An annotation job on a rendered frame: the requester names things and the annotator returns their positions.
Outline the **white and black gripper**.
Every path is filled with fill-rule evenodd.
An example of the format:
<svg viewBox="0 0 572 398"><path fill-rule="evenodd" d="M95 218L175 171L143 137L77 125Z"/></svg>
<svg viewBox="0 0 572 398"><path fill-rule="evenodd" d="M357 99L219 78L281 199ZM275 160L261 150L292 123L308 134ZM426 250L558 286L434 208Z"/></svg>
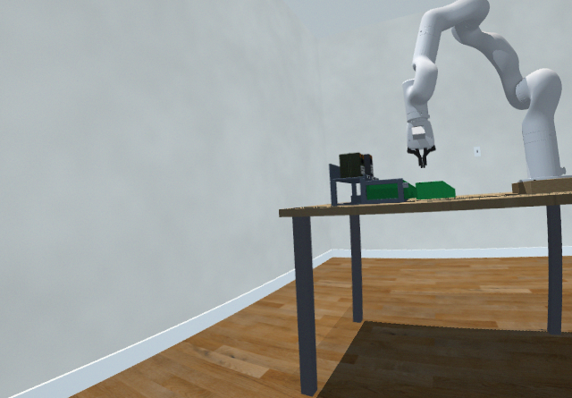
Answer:
<svg viewBox="0 0 572 398"><path fill-rule="evenodd" d="M424 125L425 139L413 140L412 127L419 126L419 125ZM436 150L436 147L434 145L433 129L432 129L432 125L431 125L430 121L428 121L426 119L419 119L419 120L414 120L414 121L409 122L407 124L407 144L408 144L408 151L407 152L409 154L415 154L415 156L418 157L418 164L421 165L421 168L425 168L425 166L427 165L426 156L430 152ZM430 148L428 148L428 147L430 147ZM421 149L424 150L423 161L422 161L422 157L421 157L420 152L419 152L419 150L421 150Z"/></svg>

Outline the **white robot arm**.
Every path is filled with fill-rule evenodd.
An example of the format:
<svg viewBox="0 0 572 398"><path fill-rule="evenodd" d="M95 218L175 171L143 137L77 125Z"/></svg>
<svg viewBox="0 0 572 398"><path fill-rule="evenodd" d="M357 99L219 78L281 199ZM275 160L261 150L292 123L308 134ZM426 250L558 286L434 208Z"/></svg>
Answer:
<svg viewBox="0 0 572 398"><path fill-rule="evenodd" d="M416 76L402 84L407 122L430 118L426 102L433 95L438 76L433 64L442 31L451 28L459 43L476 48L492 63L509 103L519 110L529 108L522 122L528 179L518 181L570 178L572 175L563 175L566 168L560 167L554 124L562 91L559 75L544 68L523 78L510 43L498 33L479 28L489 11L488 0L458 0L424 14L412 62Z"/></svg>

